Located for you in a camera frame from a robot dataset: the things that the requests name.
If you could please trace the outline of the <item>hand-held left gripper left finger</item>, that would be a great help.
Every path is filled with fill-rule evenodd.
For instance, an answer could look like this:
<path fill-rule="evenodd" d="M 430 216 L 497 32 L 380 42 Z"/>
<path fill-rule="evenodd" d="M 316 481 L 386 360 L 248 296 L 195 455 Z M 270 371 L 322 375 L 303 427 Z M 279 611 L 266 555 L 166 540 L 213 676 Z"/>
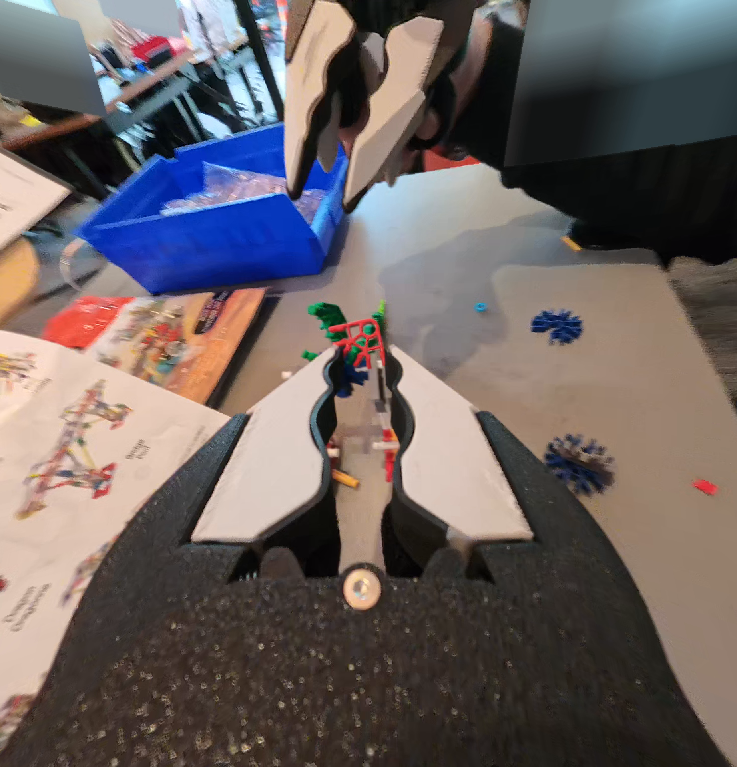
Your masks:
<path fill-rule="evenodd" d="M 247 411 L 192 542 L 262 542 L 329 487 L 336 362 L 336 347 L 323 351 Z"/>

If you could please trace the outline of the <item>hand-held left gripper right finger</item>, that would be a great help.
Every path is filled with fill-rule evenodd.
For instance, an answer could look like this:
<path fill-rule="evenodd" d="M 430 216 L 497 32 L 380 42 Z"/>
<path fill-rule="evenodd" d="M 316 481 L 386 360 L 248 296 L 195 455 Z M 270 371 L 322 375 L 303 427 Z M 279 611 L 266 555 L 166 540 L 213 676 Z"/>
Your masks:
<path fill-rule="evenodd" d="M 400 347 L 389 351 L 412 415 L 411 439 L 399 456 L 406 497 L 444 524 L 448 542 L 532 541 L 475 406 Z"/>

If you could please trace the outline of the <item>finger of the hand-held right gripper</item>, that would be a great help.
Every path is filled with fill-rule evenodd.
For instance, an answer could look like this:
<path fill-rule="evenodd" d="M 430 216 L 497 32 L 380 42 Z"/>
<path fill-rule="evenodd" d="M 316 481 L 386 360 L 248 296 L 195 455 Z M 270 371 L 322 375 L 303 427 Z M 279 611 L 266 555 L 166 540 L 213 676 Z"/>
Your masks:
<path fill-rule="evenodd" d="M 343 190 L 352 212 L 376 183 L 393 185 L 404 149 L 424 116 L 428 82 L 444 22 L 416 17 L 393 28 L 384 42 L 384 79 L 368 100 L 368 117 L 355 138 Z"/>
<path fill-rule="evenodd" d="M 356 24 L 339 2 L 291 2 L 286 39 L 284 161 L 287 192 L 299 199 L 313 164 L 332 170 L 343 98 L 357 64 Z"/>

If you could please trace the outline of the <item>red toy connector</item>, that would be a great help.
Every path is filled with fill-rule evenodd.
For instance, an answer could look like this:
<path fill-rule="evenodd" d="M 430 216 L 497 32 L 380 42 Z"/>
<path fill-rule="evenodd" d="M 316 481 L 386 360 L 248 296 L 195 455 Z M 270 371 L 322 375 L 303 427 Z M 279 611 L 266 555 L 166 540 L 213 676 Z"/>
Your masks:
<path fill-rule="evenodd" d="M 386 364 L 383 323 L 378 317 L 332 325 L 327 328 L 327 336 L 354 369 L 372 369 L 373 355 L 378 355 L 382 367 Z"/>

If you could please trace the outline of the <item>person's right forearm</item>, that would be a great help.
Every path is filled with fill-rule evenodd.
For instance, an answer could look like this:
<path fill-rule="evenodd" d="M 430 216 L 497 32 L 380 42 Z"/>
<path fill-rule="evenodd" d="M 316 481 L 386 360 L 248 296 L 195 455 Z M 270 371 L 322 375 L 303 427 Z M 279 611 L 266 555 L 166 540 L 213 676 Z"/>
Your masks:
<path fill-rule="evenodd" d="M 509 112 L 524 31 L 486 16 L 488 52 L 476 97 L 468 153 L 500 173 L 508 188 L 574 220 L 580 247 L 646 248 L 664 265 L 696 258 L 737 259 L 737 136 L 675 148 L 508 167 Z"/>

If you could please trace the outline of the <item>person's right hand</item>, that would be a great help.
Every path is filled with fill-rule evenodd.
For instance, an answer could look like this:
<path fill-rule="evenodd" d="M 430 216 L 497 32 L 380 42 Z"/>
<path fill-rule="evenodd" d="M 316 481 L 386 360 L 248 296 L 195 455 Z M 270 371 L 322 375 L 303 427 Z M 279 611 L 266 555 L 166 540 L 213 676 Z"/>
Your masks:
<path fill-rule="evenodd" d="M 478 85 L 488 56 L 491 36 L 492 24 L 488 15 L 480 10 L 475 11 L 463 52 L 455 56 L 455 65 L 449 66 L 441 80 L 449 89 L 450 104 L 444 110 L 444 116 L 441 116 L 434 106 L 426 107 L 412 141 L 403 149 L 402 174 L 414 173 L 420 167 L 423 153 L 421 144 L 430 144 L 436 137 L 448 139 L 450 136 L 451 130 Z"/>

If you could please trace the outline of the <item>blue and grey connector pair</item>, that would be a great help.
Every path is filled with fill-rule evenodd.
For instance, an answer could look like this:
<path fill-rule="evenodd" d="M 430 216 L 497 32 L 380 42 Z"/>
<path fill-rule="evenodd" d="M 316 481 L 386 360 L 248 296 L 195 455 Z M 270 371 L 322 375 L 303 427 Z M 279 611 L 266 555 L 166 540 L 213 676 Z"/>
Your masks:
<path fill-rule="evenodd" d="M 615 482 L 615 461 L 596 439 L 566 434 L 550 440 L 544 451 L 544 465 L 577 496 L 604 493 Z"/>

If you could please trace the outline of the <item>clear plastic bag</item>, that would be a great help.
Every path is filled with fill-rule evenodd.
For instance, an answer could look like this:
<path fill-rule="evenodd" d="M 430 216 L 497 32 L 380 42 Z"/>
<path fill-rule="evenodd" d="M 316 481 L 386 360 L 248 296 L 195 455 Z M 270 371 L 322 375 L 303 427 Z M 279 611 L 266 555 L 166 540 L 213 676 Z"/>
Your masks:
<path fill-rule="evenodd" d="M 307 183 L 301 195 L 289 195 L 285 178 L 272 173 L 236 169 L 203 162 L 199 184 L 191 192 L 173 190 L 153 202 L 153 214 L 172 224 L 232 229 L 242 223 L 277 225 L 301 220 L 311 225 L 333 197 L 339 198 L 342 180 L 330 176 Z"/>

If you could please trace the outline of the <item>orange toy set package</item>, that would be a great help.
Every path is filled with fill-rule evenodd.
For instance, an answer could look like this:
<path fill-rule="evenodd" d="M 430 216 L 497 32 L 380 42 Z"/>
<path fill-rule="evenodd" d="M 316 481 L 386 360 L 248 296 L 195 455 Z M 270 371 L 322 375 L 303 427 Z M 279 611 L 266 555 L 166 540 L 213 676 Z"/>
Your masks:
<path fill-rule="evenodd" d="M 217 409 L 267 299 L 265 288 L 85 296 L 50 318 L 42 338 Z"/>

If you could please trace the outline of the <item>blue snowflake toy connector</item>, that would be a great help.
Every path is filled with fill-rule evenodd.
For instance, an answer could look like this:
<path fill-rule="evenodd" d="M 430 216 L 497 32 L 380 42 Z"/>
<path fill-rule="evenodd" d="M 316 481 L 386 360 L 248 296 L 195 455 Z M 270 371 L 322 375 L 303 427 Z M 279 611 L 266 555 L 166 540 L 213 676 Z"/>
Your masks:
<path fill-rule="evenodd" d="M 543 310 L 531 320 L 530 332 L 547 336 L 548 344 L 566 346 L 578 340 L 584 332 L 584 321 L 570 310 Z"/>

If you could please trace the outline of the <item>background wooden table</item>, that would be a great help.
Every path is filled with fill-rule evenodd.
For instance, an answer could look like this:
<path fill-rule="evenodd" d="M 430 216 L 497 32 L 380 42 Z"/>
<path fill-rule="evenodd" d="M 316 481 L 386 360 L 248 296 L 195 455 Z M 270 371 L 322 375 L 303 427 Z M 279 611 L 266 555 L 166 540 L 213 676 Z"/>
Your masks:
<path fill-rule="evenodd" d="M 148 120 L 166 104 L 183 106 L 184 98 L 194 84 L 199 84 L 195 55 L 185 51 L 124 87 L 120 95 L 106 103 L 106 113 L 101 117 L 76 113 L 52 125 L 41 123 L 37 127 L 21 127 L 5 135 L 0 140 L 0 147 L 15 153 L 96 126 L 105 126 L 108 132 L 118 135 Z"/>

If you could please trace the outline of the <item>printed instruction booklet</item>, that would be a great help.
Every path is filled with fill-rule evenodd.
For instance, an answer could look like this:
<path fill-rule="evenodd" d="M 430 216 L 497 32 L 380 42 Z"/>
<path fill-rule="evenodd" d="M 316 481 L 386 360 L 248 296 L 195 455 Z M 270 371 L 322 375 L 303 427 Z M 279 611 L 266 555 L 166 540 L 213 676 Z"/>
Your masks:
<path fill-rule="evenodd" d="M 227 421 L 77 351 L 0 330 L 0 752 L 117 537 Z"/>

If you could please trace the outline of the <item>blue storage bin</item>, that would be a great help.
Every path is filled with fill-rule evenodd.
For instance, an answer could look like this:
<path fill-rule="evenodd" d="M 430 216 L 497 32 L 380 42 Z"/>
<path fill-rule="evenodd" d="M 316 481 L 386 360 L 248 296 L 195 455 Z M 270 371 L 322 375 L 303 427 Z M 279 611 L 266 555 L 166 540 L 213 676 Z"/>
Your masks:
<path fill-rule="evenodd" d="M 324 196 L 310 223 L 286 190 L 163 215 L 202 191 L 206 164 L 283 176 L 281 123 L 194 144 L 150 158 L 73 235 L 152 294 L 315 275 L 343 219 L 347 163 L 342 149 L 329 173 L 314 163 L 305 190 Z"/>

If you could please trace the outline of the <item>printed task card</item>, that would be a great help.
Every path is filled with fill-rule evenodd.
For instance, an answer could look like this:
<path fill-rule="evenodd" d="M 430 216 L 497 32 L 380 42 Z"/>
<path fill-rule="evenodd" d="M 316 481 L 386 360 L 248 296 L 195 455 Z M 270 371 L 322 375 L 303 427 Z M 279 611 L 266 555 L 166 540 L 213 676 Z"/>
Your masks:
<path fill-rule="evenodd" d="M 60 179 L 0 147 L 0 253 L 71 192 Z"/>

